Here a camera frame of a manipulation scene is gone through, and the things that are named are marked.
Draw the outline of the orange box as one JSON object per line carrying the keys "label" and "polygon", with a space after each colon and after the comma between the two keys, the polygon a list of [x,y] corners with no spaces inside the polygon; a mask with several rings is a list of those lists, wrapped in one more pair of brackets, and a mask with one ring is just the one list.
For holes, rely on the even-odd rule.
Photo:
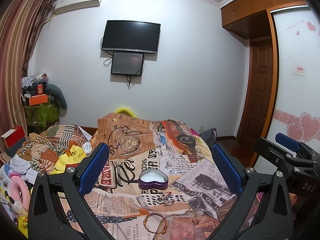
{"label": "orange box", "polygon": [[35,106],[35,105],[39,105],[42,103],[47,103],[48,96],[46,94],[42,94],[42,95],[35,95],[35,96],[26,97],[25,102],[28,106]]}

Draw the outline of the purple heart-shaped tin box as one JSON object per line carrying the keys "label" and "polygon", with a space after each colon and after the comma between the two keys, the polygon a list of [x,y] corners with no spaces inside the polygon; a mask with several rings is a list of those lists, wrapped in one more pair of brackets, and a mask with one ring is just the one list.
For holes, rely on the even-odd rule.
{"label": "purple heart-shaped tin box", "polygon": [[149,168],[143,171],[138,179],[138,186],[142,190],[165,190],[168,188],[168,176],[155,168]]}

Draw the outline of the patchwork striped quilt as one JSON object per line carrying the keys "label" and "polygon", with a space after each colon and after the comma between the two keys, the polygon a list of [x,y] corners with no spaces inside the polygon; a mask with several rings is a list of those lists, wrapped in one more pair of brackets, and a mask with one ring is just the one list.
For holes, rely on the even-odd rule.
{"label": "patchwork striped quilt", "polygon": [[80,146],[86,155],[90,154],[91,137],[78,125],[53,125],[40,134],[29,134],[17,155],[28,161],[33,170],[50,174],[59,157],[72,145]]}

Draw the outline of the brown wooden door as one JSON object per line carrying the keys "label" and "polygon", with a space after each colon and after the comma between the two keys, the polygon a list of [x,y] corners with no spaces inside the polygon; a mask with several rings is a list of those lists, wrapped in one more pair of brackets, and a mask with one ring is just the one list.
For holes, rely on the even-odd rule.
{"label": "brown wooden door", "polygon": [[249,41],[249,74],[244,110],[236,142],[243,160],[254,157],[253,144],[261,137],[270,105],[273,83],[273,45],[270,36]]}

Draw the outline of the white wardrobe sliding door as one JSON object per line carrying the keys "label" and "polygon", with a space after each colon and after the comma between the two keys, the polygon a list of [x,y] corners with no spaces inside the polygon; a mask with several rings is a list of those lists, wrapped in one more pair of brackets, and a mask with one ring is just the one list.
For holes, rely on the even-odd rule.
{"label": "white wardrobe sliding door", "polygon": [[319,151],[319,19],[298,3],[268,9],[273,45],[271,102],[263,137],[277,133]]}

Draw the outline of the yellow garment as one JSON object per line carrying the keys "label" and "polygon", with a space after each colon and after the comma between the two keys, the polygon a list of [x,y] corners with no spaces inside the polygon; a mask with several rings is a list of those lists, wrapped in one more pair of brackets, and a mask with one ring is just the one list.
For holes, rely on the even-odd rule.
{"label": "yellow garment", "polygon": [[59,157],[50,174],[61,174],[65,172],[67,165],[79,164],[86,157],[80,146],[72,145],[69,151]]}

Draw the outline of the red and white box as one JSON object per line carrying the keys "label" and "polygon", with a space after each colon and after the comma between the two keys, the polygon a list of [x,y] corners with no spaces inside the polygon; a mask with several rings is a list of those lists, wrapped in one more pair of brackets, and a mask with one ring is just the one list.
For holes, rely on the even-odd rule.
{"label": "red and white box", "polygon": [[13,157],[17,150],[21,148],[25,142],[25,133],[23,127],[16,126],[12,129],[9,129],[7,132],[1,135],[1,139],[4,143],[6,154],[9,157]]}

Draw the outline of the green cloth covered stand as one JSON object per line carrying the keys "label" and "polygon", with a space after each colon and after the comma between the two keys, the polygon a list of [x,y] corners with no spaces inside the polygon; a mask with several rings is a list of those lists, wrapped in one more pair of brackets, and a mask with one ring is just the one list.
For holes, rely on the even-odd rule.
{"label": "green cloth covered stand", "polygon": [[28,133],[40,134],[50,126],[60,122],[59,108],[56,103],[47,102],[25,106],[24,110]]}

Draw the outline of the black wall television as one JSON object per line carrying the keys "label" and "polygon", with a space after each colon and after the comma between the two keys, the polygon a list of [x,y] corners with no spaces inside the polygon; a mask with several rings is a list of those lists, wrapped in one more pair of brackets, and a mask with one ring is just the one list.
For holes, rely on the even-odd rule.
{"label": "black wall television", "polygon": [[108,20],[101,50],[157,54],[160,33],[159,23]]}

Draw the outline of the small black wall monitor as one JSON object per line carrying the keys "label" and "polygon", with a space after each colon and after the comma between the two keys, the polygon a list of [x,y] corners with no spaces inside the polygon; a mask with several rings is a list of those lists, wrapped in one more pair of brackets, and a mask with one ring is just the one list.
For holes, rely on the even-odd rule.
{"label": "small black wall monitor", "polygon": [[111,64],[112,75],[141,76],[144,54],[114,52]]}

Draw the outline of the white air conditioner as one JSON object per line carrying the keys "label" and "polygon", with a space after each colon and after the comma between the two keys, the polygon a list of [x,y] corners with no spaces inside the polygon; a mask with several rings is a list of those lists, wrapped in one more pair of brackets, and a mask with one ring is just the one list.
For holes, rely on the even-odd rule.
{"label": "white air conditioner", "polygon": [[55,14],[64,14],[75,10],[99,7],[102,0],[57,0]]}

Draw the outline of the red striped curtain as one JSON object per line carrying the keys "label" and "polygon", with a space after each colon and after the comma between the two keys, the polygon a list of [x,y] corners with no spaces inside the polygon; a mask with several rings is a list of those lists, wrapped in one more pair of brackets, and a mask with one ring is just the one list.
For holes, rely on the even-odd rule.
{"label": "red striped curtain", "polygon": [[1,133],[27,123],[21,100],[21,79],[55,0],[1,1]]}

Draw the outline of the dark bag on floor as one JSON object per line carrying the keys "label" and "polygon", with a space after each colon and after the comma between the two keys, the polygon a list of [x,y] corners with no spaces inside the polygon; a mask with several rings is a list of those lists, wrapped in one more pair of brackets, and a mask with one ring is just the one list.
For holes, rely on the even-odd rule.
{"label": "dark bag on floor", "polygon": [[212,146],[216,143],[217,130],[216,128],[211,128],[209,130],[203,131],[202,133],[200,133],[200,137],[211,149]]}

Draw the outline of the wooden overhead cabinet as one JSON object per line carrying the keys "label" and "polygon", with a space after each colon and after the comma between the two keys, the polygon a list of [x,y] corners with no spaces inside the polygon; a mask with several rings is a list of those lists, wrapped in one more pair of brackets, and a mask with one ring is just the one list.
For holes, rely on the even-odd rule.
{"label": "wooden overhead cabinet", "polygon": [[245,40],[271,35],[267,9],[305,0],[234,0],[221,8],[222,27]]}

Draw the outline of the pink plush toy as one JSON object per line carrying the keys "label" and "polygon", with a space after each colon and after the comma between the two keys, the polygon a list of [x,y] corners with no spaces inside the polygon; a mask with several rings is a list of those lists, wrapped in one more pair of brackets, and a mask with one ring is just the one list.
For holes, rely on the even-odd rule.
{"label": "pink plush toy", "polygon": [[12,172],[9,177],[11,179],[10,197],[13,199],[12,208],[19,216],[25,216],[29,210],[30,191],[19,174]]}

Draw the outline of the newspaper print bed blanket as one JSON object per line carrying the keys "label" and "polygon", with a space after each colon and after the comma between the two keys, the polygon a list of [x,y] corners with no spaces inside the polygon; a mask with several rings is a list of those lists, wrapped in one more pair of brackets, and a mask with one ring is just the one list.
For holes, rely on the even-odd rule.
{"label": "newspaper print bed blanket", "polygon": [[64,171],[103,142],[108,160],[84,196],[114,239],[207,239],[237,199],[209,146],[177,120],[110,113],[92,137],[76,127],[55,165]]}

